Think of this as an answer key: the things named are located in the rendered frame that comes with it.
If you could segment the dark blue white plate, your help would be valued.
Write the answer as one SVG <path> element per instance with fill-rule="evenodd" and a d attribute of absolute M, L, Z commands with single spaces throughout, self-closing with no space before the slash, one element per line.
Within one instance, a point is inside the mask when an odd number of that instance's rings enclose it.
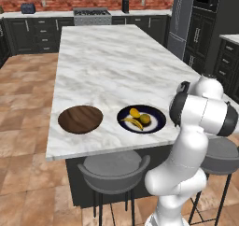
<path fill-rule="evenodd" d="M 150 116 L 151 122 L 149 124 L 142 124 L 139 118 L 134 118 L 130 115 L 130 109 L 136 108 L 140 115 L 148 114 Z M 120 121 L 124 118 L 133 118 L 138 120 L 143 125 L 143 131 L 141 131 L 138 127 L 133 125 L 128 121 Z M 157 108 L 153 106 L 145 106 L 145 105 L 134 105 L 134 106 L 126 106 L 124 107 L 117 115 L 117 121 L 119 125 L 127 131 L 137 134 L 152 134 L 158 132 L 162 129 L 166 124 L 166 118 L 164 114 Z"/>

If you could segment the grey bar stool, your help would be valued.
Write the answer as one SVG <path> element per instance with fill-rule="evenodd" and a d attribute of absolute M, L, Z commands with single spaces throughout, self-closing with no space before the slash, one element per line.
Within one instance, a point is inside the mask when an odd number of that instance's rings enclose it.
<path fill-rule="evenodd" d="M 215 222 L 215 226 L 218 226 L 232 174 L 239 169 L 239 147 L 226 137 L 210 139 L 201 168 L 204 170 L 206 178 L 209 178 L 210 175 L 227 177 L 218 207 L 217 217 L 210 219 L 210 221 L 213 220 Z M 205 221 L 208 222 L 209 220 L 204 220 L 203 217 L 201 217 L 201 223 Z"/>
<path fill-rule="evenodd" d="M 140 183 L 150 163 L 135 150 L 88 156 L 77 165 L 85 182 L 92 189 L 93 215 L 96 216 L 96 195 L 99 195 L 99 226 L 102 226 L 104 195 L 125 194 L 125 210 L 131 198 L 132 226 L 134 220 L 134 188 Z"/>

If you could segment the steel range with hob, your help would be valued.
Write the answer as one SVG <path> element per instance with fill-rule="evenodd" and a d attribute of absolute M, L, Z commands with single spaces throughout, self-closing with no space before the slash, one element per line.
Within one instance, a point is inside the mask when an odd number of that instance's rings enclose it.
<path fill-rule="evenodd" d="M 110 25 L 112 16 L 106 7 L 74 7 L 75 26 Z"/>

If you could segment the yellow banana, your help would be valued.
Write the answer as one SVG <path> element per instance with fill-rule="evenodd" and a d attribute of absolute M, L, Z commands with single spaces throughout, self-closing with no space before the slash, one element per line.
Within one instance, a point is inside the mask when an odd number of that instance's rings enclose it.
<path fill-rule="evenodd" d="M 136 119 L 133 119 L 133 118 L 124 118 L 120 121 L 128 121 L 130 123 L 132 123 L 133 125 L 135 125 L 136 127 L 138 127 L 141 131 L 143 131 L 143 125 Z"/>

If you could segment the brown wooden bowl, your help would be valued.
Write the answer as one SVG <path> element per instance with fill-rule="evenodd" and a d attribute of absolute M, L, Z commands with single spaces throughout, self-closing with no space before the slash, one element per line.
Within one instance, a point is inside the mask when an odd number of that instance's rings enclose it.
<path fill-rule="evenodd" d="M 72 106 L 60 114 L 58 123 L 68 133 L 86 134 L 95 130 L 103 117 L 103 113 L 94 106 Z"/>

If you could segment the yellow-green round fruit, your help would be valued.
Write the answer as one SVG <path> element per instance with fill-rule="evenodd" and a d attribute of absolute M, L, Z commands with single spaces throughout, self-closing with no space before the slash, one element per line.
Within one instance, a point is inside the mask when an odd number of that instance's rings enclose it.
<path fill-rule="evenodd" d="M 139 119 L 142 124 L 149 124 L 151 122 L 150 116 L 148 114 L 142 114 Z"/>

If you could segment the dark kitchen island base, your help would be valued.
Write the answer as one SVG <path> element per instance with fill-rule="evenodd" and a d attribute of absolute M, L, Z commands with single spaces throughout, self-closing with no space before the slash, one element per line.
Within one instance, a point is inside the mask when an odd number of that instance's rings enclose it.
<path fill-rule="evenodd" d="M 162 164 L 168 158 L 171 148 L 172 145 L 167 145 L 157 146 L 154 148 L 135 149 L 135 151 L 140 155 L 142 159 L 145 155 L 150 156 L 150 163 L 147 167 L 148 171 Z M 80 170 L 77 168 L 77 165 L 79 163 L 84 163 L 85 159 L 86 157 L 65 160 L 73 205 L 80 206 L 81 208 L 88 208 L 93 206 L 92 190 L 85 182 Z M 140 183 L 134 188 L 134 199 L 151 196 L 145 188 L 144 178 L 146 172 L 143 174 Z M 104 194 L 103 205 L 124 202 L 124 195 L 124 193 L 117 195 Z"/>

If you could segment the grey steel fridge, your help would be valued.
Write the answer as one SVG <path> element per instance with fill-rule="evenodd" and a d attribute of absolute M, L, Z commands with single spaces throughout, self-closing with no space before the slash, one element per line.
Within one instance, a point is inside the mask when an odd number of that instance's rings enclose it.
<path fill-rule="evenodd" d="M 167 48 L 180 60 L 184 57 L 193 0 L 174 0 Z"/>

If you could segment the dark drawer cabinet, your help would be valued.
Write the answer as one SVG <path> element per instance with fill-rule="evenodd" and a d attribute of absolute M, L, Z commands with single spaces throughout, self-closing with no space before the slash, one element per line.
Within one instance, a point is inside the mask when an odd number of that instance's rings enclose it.
<path fill-rule="evenodd" d="M 239 45 L 221 40 L 214 74 L 224 92 L 239 104 Z"/>

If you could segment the black coffee machine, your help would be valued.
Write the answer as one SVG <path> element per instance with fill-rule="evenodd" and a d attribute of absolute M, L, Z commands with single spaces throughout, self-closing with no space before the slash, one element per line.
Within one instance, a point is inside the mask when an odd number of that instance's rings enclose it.
<path fill-rule="evenodd" d="M 121 11 L 126 14 L 129 13 L 129 0 L 121 1 Z"/>

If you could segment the dark tall oven cabinet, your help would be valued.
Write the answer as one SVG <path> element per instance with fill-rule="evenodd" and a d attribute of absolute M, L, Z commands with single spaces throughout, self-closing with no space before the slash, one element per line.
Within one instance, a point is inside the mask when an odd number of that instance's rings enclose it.
<path fill-rule="evenodd" d="M 220 35 L 239 34 L 239 0 L 193 0 L 184 62 L 212 74 Z"/>

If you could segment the dark blue toaster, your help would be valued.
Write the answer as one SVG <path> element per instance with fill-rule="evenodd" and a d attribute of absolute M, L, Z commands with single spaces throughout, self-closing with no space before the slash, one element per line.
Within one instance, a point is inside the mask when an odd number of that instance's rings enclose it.
<path fill-rule="evenodd" d="M 22 14 L 35 14 L 35 4 L 34 3 L 23 3 L 21 4 Z"/>

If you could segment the dark lower cupboard run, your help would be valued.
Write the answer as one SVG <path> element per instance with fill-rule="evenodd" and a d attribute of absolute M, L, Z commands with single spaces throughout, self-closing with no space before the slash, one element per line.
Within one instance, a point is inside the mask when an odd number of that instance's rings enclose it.
<path fill-rule="evenodd" d="M 164 47 L 167 45 L 170 18 L 166 15 L 113 16 L 111 23 L 134 24 Z"/>
<path fill-rule="evenodd" d="M 0 69 L 10 56 L 59 51 L 63 26 L 73 17 L 0 19 Z"/>

